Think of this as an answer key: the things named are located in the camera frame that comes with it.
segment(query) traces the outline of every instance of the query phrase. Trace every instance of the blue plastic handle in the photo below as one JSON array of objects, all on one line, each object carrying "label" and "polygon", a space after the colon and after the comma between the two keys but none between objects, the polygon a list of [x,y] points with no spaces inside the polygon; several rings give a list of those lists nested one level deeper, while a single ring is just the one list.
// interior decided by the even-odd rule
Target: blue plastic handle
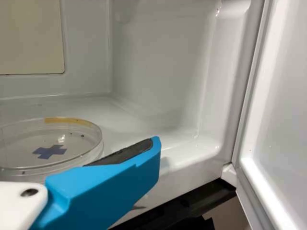
[{"label": "blue plastic handle", "polygon": [[47,177],[48,203],[32,230],[107,229],[158,181],[161,142],[120,164],[75,167]]}]

